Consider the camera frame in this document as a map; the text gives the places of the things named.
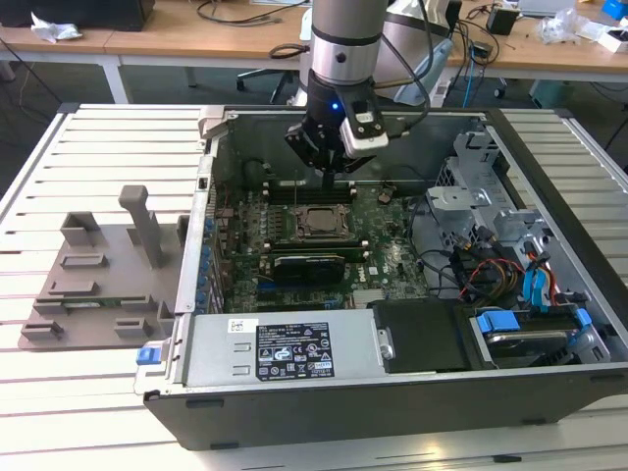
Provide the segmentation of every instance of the barcode sticker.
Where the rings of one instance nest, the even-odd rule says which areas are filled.
[[[227,325],[228,334],[253,334],[257,328],[258,319],[230,319]]]

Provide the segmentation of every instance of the office chair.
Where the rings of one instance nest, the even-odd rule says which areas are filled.
[[[272,76],[275,74],[281,74],[282,77],[279,79],[279,83],[273,90],[273,94],[271,95],[271,105],[275,104],[277,97],[284,90],[284,86],[286,83],[292,83],[294,74],[297,74],[298,71],[276,71],[273,69],[258,69],[256,71],[245,72],[244,74],[239,74],[235,79],[235,87],[238,91],[245,91],[246,86],[244,85],[245,79],[253,79],[255,77],[263,77],[263,76]]]

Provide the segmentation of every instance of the cpu socket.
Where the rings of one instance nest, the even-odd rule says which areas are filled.
[[[297,207],[294,210],[296,235],[300,239],[319,241],[351,238],[347,213],[341,204]]]

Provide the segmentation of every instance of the power supply label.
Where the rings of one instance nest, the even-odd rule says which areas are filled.
[[[256,367],[260,381],[334,377],[329,324],[257,326]]]

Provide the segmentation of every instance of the motherboard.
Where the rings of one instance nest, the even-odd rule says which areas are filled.
[[[358,309],[426,296],[407,239],[409,215],[408,200],[381,184],[240,194],[217,185],[196,310]]]

